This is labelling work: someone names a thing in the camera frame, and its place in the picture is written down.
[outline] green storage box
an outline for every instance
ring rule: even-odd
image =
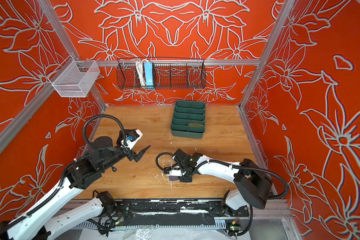
[[[193,125],[201,124],[201,126],[188,126],[190,122]],[[176,101],[171,132],[176,137],[202,138],[205,132],[205,103],[186,100]]]

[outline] coiled white cable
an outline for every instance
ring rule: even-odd
[[[139,75],[140,85],[146,86],[144,75],[143,75],[143,70],[144,70],[143,62],[149,62],[149,61],[146,59],[136,60],[136,71],[137,71],[137,74]]]

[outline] wooden tabletop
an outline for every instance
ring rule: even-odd
[[[123,159],[115,167],[84,190],[76,198],[90,199],[92,191],[109,191],[114,198],[190,198],[222,197],[235,185],[210,175],[194,175],[192,183],[171,182],[155,164],[161,152],[174,153],[182,149],[189,155],[194,152],[221,160],[237,162],[244,158],[255,161],[236,106],[206,107],[205,133],[202,139],[174,137],[170,124],[173,106],[113,106],[105,114],[118,118],[125,129],[140,129],[143,137],[134,146],[139,152],[151,145],[139,162]],[[119,136],[119,125],[107,118],[101,120],[96,137],[109,136],[113,143]],[[162,156],[163,167],[173,164],[170,156]]]

